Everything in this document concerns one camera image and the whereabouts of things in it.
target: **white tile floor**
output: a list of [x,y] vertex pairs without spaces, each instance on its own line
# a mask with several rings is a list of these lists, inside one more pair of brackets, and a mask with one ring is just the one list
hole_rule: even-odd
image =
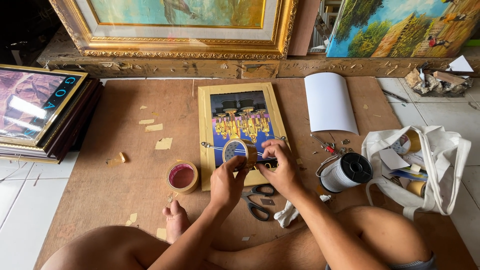
[[[387,97],[403,126],[443,125],[472,141],[452,220],[480,270],[480,79],[465,98],[420,98],[401,79],[378,82],[409,101]],[[60,165],[20,162],[21,168],[0,182],[0,269],[33,268],[77,156],[68,154]],[[18,166],[0,160],[0,179]]]

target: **foot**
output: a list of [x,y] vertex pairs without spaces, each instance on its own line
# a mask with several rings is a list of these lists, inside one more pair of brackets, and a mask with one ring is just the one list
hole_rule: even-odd
[[187,212],[175,200],[170,208],[163,208],[162,213],[167,218],[167,238],[165,240],[173,244],[190,227]]

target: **black scissor handle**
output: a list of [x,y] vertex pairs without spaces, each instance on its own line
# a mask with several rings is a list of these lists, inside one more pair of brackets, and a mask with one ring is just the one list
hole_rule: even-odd
[[[248,210],[250,211],[250,213],[251,213],[256,219],[258,219],[258,220],[260,220],[260,221],[267,221],[267,220],[270,218],[270,213],[268,213],[267,210],[265,210],[264,208],[262,208],[262,207],[260,207],[260,206],[258,206],[258,205],[256,205],[256,204],[254,204],[254,203],[247,203],[247,207],[248,207]],[[255,214],[255,212],[253,211],[253,208],[257,209],[257,210],[260,211],[260,212],[263,212],[263,213],[267,214],[267,217],[264,218],[264,219],[260,218],[259,216],[257,216],[257,215]]]
[[[258,188],[260,187],[268,187],[272,190],[272,192],[261,192],[261,191],[258,191]],[[252,188],[252,193],[253,194],[259,194],[259,195],[263,195],[263,196],[273,196],[275,194],[275,189],[273,189],[273,186],[270,185],[270,184],[260,184],[260,185],[256,185]]]

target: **shorts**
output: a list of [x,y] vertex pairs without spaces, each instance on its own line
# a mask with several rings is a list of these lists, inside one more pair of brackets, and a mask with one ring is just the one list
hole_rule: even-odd
[[[408,264],[402,265],[389,265],[390,269],[395,270],[437,270],[437,266],[435,264],[436,257],[435,254],[429,261],[414,261]],[[332,270],[330,266],[327,264],[325,270]]]

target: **scissors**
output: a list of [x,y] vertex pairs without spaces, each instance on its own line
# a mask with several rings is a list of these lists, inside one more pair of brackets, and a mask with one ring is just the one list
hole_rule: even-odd
[[[261,191],[258,191],[258,188],[260,187],[268,187],[272,190],[272,192],[261,192]],[[246,202],[247,202],[247,207],[248,207],[248,210],[250,211],[250,213],[258,220],[260,221],[267,221],[269,218],[270,218],[270,214],[268,213],[267,210],[265,210],[263,207],[257,205],[256,203],[250,201],[248,199],[248,196],[250,195],[263,195],[263,196],[273,196],[273,194],[275,194],[275,190],[273,189],[272,185],[270,184],[260,184],[260,185],[256,185],[252,188],[251,191],[245,191],[245,192],[242,192],[241,193],[241,198],[243,198]],[[253,208],[259,210],[260,212],[263,212],[265,214],[267,214],[267,217],[262,219],[260,218],[259,216],[257,216],[254,211],[253,211]]]

